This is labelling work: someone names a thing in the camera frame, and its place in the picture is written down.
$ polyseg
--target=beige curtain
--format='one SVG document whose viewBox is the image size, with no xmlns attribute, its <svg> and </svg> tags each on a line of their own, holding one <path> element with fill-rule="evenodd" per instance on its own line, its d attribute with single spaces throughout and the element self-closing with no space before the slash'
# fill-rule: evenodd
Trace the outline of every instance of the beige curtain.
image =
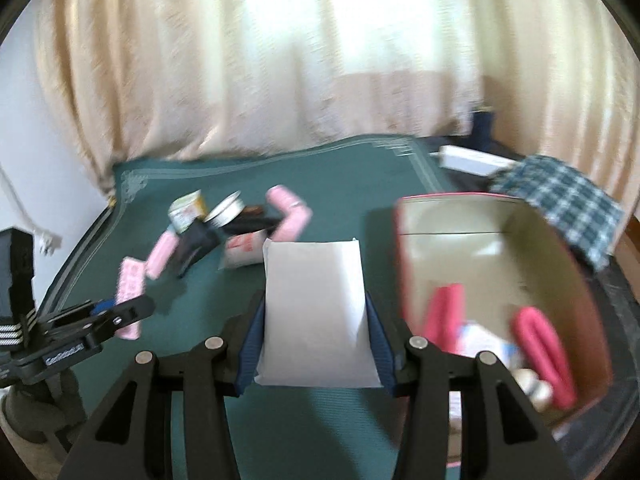
<svg viewBox="0 0 640 480">
<path fill-rule="evenodd" d="M 47 99 L 103 190 L 114 162 L 468 131 L 567 161 L 631 213 L 640 64 L 600 0 L 42 0 Z"/>
</svg>

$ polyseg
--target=pink foam roller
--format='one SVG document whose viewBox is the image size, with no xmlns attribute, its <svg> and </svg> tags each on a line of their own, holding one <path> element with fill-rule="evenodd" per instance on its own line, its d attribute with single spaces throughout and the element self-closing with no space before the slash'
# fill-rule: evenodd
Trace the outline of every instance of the pink foam roller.
<svg viewBox="0 0 640 480">
<path fill-rule="evenodd" d="M 279 209 L 280 212 L 288 215 L 293 208 L 305 205 L 304 201 L 293 193 L 290 189 L 278 184 L 267 191 L 267 202 Z"/>
<path fill-rule="evenodd" d="M 145 293 L 145 263 L 135 258 L 124 258 L 120 264 L 118 276 L 118 290 L 116 292 L 116 304 L 133 300 Z M 116 336 L 121 339 L 138 339 L 142 329 L 140 322 L 116 330 Z"/>
<path fill-rule="evenodd" d="M 295 242 L 311 220 L 313 213 L 306 206 L 297 206 L 285 219 L 280 222 L 276 231 L 271 235 L 274 242 Z"/>
<path fill-rule="evenodd" d="M 511 330 L 531 367 L 554 390 L 554 406 L 570 409 L 577 400 L 569 359 L 553 325 L 532 306 L 522 307 L 511 320 Z"/>
<path fill-rule="evenodd" d="M 162 274 L 169 258 L 174 254 L 175 248 L 178 246 L 178 241 L 180 241 L 178 235 L 171 231 L 165 231 L 158 238 L 156 245 L 146 260 L 146 275 L 150 279 L 157 280 Z"/>
<path fill-rule="evenodd" d="M 456 353 L 464 321 L 464 286 L 460 283 L 441 286 L 431 297 L 421 335 L 443 352 Z"/>
</svg>

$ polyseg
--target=white cable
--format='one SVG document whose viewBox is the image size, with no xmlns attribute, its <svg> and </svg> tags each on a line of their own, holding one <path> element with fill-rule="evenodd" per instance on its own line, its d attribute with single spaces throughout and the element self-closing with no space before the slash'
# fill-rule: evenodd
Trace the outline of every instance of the white cable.
<svg viewBox="0 0 640 480">
<path fill-rule="evenodd" d="M 9 199 L 9 203 L 13 206 L 14 211 L 18 214 L 22 220 L 22 224 L 30 230 L 38 239 L 38 248 L 41 254 L 50 255 L 53 254 L 57 247 L 60 246 L 62 238 L 42 227 L 39 227 L 29 216 L 24 205 L 18 197 L 18 193 L 15 190 L 14 185 L 9 180 L 9 176 L 4 172 L 2 165 L 0 165 L 0 187 L 4 190 L 6 197 Z"/>
</svg>

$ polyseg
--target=green tablecloth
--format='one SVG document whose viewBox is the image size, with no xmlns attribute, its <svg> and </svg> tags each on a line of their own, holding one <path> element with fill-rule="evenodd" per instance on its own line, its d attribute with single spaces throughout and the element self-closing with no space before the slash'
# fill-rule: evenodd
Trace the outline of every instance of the green tablecloth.
<svg viewBox="0 0 640 480">
<path fill-rule="evenodd" d="M 209 207 L 236 190 L 247 204 L 263 203 L 271 186 L 284 184 L 308 203 L 314 217 L 301 241 L 357 238 L 367 288 L 379 307 L 396 309 L 392 208 L 402 196 L 452 190 L 452 185 L 411 137 L 357 137 L 322 148 L 271 158 L 196 163 L 139 160 L 116 168 L 117 206 L 108 227 L 84 249 L 83 261 L 61 306 L 114 295 L 120 261 L 145 260 L 168 225 L 177 197 L 201 189 Z M 192 348 L 218 334 L 226 318 L 242 312 L 264 287 L 264 268 L 219 270 L 216 250 L 184 280 L 166 272 L 148 282 L 156 314 L 138 341 L 113 339 L 104 351 L 75 367 L 85 407 L 99 403 L 135 354 Z M 388 480 L 397 450 L 395 402 L 383 390 L 320 390 L 251 386 L 226 402 L 243 480 Z M 182 397 L 174 396 L 174 478 L 186 478 Z"/>
</svg>

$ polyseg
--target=checkered fabric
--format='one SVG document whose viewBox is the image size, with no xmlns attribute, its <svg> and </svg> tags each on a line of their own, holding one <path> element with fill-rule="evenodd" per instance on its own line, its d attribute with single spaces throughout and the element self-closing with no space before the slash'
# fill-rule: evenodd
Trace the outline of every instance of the checkered fabric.
<svg viewBox="0 0 640 480">
<path fill-rule="evenodd" d="M 490 191 L 526 200 L 595 270 L 609 263 L 622 210 L 579 171 L 552 156 L 531 155 L 495 177 Z"/>
</svg>

